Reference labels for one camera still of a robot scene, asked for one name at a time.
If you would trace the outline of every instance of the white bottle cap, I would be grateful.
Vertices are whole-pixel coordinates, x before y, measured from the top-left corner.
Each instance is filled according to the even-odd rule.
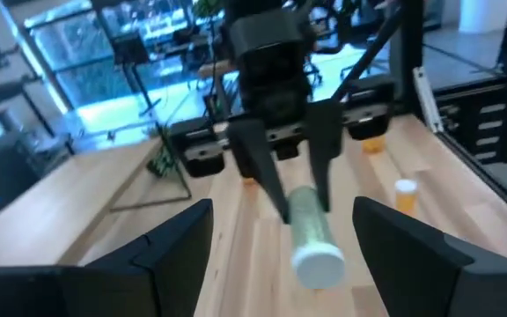
[[[402,194],[414,194],[418,189],[418,183],[412,180],[398,180],[394,183],[396,191]]]
[[[324,242],[298,247],[290,259],[300,283],[307,289],[336,286],[345,275],[345,261],[340,248]]]

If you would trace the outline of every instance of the white cap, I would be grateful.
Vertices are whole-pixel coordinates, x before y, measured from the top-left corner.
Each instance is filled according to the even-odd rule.
[[[345,275],[343,253],[330,243],[314,242],[298,247],[290,262],[298,280],[307,289],[336,286]]]
[[[394,183],[396,191],[402,194],[414,194],[418,189],[418,183],[412,180],[398,180]]]

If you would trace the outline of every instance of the white cylinder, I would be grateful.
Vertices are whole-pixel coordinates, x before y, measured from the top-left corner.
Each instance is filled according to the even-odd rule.
[[[461,0],[459,31],[488,33],[507,24],[507,0]]]

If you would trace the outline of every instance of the floor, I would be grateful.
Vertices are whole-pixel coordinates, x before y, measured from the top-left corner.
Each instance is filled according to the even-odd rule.
[[[489,72],[496,65],[502,37],[503,32],[465,35],[450,26],[427,33],[424,38],[425,44],[470,61],[469,64],[463,63],[434,49],[425,48],[424,65],[431,86],[436,89],[491,77]],[[340,83],[340,69],[355,63],[362,53],[360,50],[346,47],[338,55],[315,56],[313,61],[324,77],[323,85],[314,89],[315,99],[330,96]],[[378,58],[387,59],[388,48],[383,49]],[[152,91],[150,96],[152,100],[164,99],[156,107],[152,117],[139,118],[138,112],[143,108],[143,99],[127,97],[81,108],[76,113],[67,115],[65,120],[54,122],[54,126],[59,131],[73,133],[78,138],[76,148],[87,151],[131,144],[145,139],[146,130],[152,126],[154,116],[160,122],[169,125],[202,115],[204,112],[202,92],[189,90],[186,84]],[[111,129],[115,129],[116,132],[107,134]],[[494,164],[487,168],[507,184],[507,164]]]

